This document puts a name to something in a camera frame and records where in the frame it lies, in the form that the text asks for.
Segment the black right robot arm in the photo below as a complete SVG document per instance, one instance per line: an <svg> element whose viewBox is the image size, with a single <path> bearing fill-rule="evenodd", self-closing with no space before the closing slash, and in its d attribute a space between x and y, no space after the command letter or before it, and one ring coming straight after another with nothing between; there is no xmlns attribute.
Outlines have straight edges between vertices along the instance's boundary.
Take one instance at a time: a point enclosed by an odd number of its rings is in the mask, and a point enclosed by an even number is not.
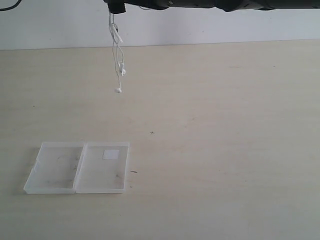
<svg viewBox="0 0 320 240"><path fill-rule="evenodd" d="M218 8L225 12L237 10L299 10L319 9L319 0L106 0L109 12L122 14L126 12L125 4L148 8L152 10L166 10L168 8Z"/></svg>

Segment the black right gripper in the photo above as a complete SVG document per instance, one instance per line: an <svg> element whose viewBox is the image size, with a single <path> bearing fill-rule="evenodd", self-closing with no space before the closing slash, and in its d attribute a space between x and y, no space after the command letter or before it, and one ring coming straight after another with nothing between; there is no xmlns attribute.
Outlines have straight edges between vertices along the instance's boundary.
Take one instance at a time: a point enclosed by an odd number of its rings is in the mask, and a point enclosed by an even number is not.
<svg viewBox="0 0 320 240"><path fill-rule="evenodd" d="M104 0L111 14L118 15L126 12L125 4L134 6L163 9L163 8L214 8L213 0Z"/></svg>

